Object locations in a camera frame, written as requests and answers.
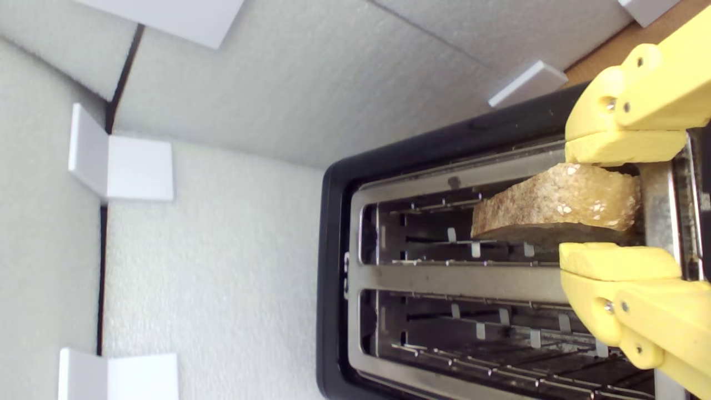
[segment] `white corner clip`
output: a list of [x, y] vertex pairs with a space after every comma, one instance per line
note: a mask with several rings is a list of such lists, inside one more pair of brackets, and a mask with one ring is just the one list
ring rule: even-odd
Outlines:
[[79, 103], [72, 108], [69, 172], [103, 201], [173, 201], [171, 144], [109, 136]]
[[489, 99], [494, 108], [508, 107], [556, 91], [568, 81], [565, 74], [541, 60]]
[[107, 359], [59, 352], [58, 400], [178, 400], [178, 356]]

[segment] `foam panel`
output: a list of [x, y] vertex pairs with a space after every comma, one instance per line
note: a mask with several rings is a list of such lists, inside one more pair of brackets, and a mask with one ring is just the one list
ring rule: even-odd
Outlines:
[[497, 80], [367, 1], [246, 1], [218, 51], [147, 29], [115, 126], [325, 167], [490, 110]]
[[497, 70], [507, 82], [536, 60], [564, 70], [631, 21], [617, 0], [375, 1]]
[[73, 0], [0, 0], [0, 36], [111, 100], [134, 22]]
[[109, 205], [104, 354], [176, 352], [181, 400], [320, 399], [323, 172], [185, 142], [173, 161], [173, 203]]
[[99, 199], [67, 172], [72, 103], [102, 102], [0, 40], [0, 390], [56, 399], [59, 351], [96, 351]]

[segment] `toaster slot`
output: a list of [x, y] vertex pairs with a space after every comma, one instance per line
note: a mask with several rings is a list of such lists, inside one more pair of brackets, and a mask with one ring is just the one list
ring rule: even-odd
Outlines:
[[598, 343], [568, 306], [371, 290], [376, 357], [563, 399], [653, 399], [654, 372]]
[[366, 254], [361, 255], [363, 262], [378, 265], [484, 260], [556, 263], [557, 247], [477, 241], [470, 237], [475, 205], [521, 180], [369, 204], [361, 228], [362, 248], [366, 249]]

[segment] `wooden surface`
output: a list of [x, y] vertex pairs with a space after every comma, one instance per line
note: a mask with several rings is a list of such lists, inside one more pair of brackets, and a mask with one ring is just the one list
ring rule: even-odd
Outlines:
[[681, 0], [646, 28], [642, 28], [633, 21], [568, 68], [565, 71], [568, 83], [563, 87], [587, 82], [595, 78], [603, 69], [611, 65], [620, 65], [638, 44], [658, 44], [709, 5], [711, 5], [711, 0]]

